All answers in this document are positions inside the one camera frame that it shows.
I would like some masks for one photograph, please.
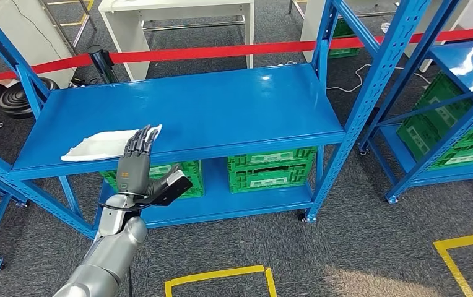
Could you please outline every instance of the red rope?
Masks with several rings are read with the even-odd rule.
[[[410,43],[418,43],[423,34],[413,34]],[[375,39],[381,43],[384,36],[376,36]],[[473,38],[473,29],[454,30],[441,32],[437,41],[464,40]],[[111,53],[111,60],[115,64],[127,62],[147,62],[147,61],[171,61],[185,59],[221,58],[231,56],[244,56],[247,54],[276,54],[291,53],[300,51],[312,51],[315,41],[293,41],[278,43],[261,43],[258,45],[235,45],[216,46],[206,48],[185,48],[185,49],[163,49],[158,51],[142,51],[132,53]],[[340,38],[331,40],[330,49],[338,50],[344,48],[362,48],[362,42],[356,38]],[[92,61],[87,54],[80,54],[71,58],[61,59],[53,62],[33,66],[32,69],[37,74],[58,71],[67,68],[88,66]],[[6,71],[0,73],[0,80],[16,78],[14,72]]]

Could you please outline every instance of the white cable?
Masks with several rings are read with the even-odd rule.
[[[351,92],[355,91],[356,89],[360,88],[360,86],[362,86],[362,77],[360,76],[360,74],[359,74],[358,72],[361,71],[362,69],[364,69],[364,68],[367,67],[367,66],[371,66],[371,64],[364,64],[361,68],[355,70],[355,75],[356,75],[356,76],[358,77],[358,79],[360,80],[360,83],[359,83],[356,87],[354,87],[353,89],[351,89],[351,90],[345,90],[345,89],[340,88],[340,87],[329,87],[329,88],[326,88],[326,90],[340,90],[340,91],[343,91],[343,92],[345,92],[345,93],[351,93]],[[402,68],[402,67],[395,67],[395,69],[404,70],[404,68]],[[418,74],[418,73],[414,73],[414,75],[420,77],[420,78],[421,78],[422,80],[424,80],[428,85],[431,84],[431,82],[430,82],[428,79],[426,79],[426,77],[424,77],[424,76],[422,76],[422,75],[420,75],[420,74]]]

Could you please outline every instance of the white desk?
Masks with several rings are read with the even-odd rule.
[[[243,15],[246,44],[253,44],[254,0],[103,0],[98,10],[119,53],[149,50],[141,26],[146,20]],[[246,59],[253,68],[253,55]],[[131,80],[145,79],[149,69],[149,62],[124,65]]]

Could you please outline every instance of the yellow floor marking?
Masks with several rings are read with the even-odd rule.
[[[168,280],[164,283],[165,285],[165,297],[172,297],[173,290],[172,288],[177,285],[182,285],[184,283],[191,282],[200,282],[202,280],[210,280],[213,278],[222,278],[222,277],[234,277],[236,275],[250,274],[256,272],[265,272],[267,280],[267,289],[269,290],[270,297],[277,297],[277,291],[275,289],[275,283],[273,281],[273,273],[271,268],[264,268],[263,265],[247,266],[240,268],[232,268],[211,272],[204,272],[199,274],[186,275],[185,277],[178,277],[172,280]]]
[[[275,282],[273,281],[273,273],[271,268],[266,269],[267,288],[269,289],[269,297],[277,297],[277,290],[275,289]]]
[[[461,248],[463,246],[473,245],[473,235],[439,240],[435,241],[433,245],[437,249],[437,252],[445,262],[451,274],[455,278],[455,281],[459,284],[459,287],[461,287],[461,290],[464,295],[466,297],[473,297],[472,288],[470,288],[470,286],[466,282],[466,279],[462,276],[461,271],[459,270],[451,256],[448,254],[448,249],[454,249],[458,247]]]

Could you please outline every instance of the robotic arm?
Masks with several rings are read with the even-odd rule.
[[[114,296],[147,227],[141,210],[168,206],[193,184],[175,165],[160,179],[149,178],[150,153],[157,131],[147,126],[129,139],[118,161],[118,193],[107,199],[98,232],[84,260],[54,297]]]

